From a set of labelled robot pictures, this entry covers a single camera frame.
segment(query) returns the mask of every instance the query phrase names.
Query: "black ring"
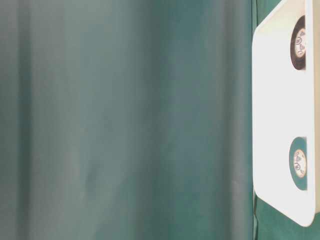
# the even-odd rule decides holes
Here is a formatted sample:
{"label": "black ring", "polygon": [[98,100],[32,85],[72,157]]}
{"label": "black ring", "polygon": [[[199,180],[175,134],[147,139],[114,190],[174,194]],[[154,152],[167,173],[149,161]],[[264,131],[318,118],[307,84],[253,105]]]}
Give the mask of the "black ring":
{"label": "black ring", "polygon": [[291,62],[294,68],[297,70],[301,70],[306,67],[306,52],[302,57],[298,57],[296,55],[296,49],[295,49],[297,34],[301,29],[305,29],[305,28],[306,28],[306,17],[303,15],[302,17],[299,18],[298,22],[296,23],[293,29],[291,44],[290,44]]}

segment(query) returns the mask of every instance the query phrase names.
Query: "teal ring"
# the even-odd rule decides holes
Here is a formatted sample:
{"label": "teal ring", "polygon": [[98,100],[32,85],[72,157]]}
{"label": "teal ring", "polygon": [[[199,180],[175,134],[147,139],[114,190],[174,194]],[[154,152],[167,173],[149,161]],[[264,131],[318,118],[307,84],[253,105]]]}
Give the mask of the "teal ring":
{"label": "teal ring", "polygon": [[296,174],[296,170],[294,167],[294,154],[295,152],[300,149],[304,152],[305,158],[306,158],[306,166],[308,169],[308,156],[307,156],[307,139],[305,137],[296,137],[290,146],[289,151],[289,166],[290,166],[290,172],[291,177],[300,190],[306,190],[307,189],[307,174],[308,171],[306,171],[305,175],[303,177],[298,177]]}

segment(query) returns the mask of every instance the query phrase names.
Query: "circular sticker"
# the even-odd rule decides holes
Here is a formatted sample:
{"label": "circular sticker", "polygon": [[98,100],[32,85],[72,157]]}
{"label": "circular sticker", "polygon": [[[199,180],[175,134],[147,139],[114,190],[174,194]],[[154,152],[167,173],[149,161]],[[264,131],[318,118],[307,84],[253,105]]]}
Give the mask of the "circular sticker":
{"label": "circular sticker", "polygon": [[307,189],[307,139],[296,137],[289,150],[289,168],[294,184],[300,190]]}
{"label": "circular sticker", "polygon": [[291,62],[294,68],[297,70],[306,68],[306,32],[306,20],[305,16],[302,16],[294,26],[290,43]]}

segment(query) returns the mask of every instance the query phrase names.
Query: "teal fabric backdrop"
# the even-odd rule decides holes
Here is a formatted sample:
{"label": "teal fabric backdrop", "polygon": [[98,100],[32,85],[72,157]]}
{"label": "teal fabric backdrop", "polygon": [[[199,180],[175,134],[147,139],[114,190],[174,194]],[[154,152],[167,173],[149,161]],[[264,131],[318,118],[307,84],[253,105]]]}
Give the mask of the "teal fabric backdrop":
{"label": "teal fabric backdrop", "polygon": [[[280,0],[253,1],[253,29],[272,11]],[[301,227],[261,199],[256,199],[257,240],[318,240],[320,239],[320,215],[310,227]]]}
{"label": "teal fabric backdrop", "polygon": [[250,0],[2,0],[0,238],[252,239]]}

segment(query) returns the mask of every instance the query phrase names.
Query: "green curtain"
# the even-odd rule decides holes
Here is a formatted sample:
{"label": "green curtain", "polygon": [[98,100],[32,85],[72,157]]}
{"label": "green curtain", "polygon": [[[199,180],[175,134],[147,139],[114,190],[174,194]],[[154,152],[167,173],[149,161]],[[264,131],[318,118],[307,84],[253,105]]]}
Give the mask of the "green curtain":
{"label": "green curtain", "polygon": [[0,238],[252,239],[249,0],[1,0]]}
{"label": "green curtain", "polygon": [[[272,11],[280,0],[257,0],[252,5],[253,29]],[[301,227],[264,201],[256,198],[256,240],[318,240],[320,239],[320,215],[309,227]]]}

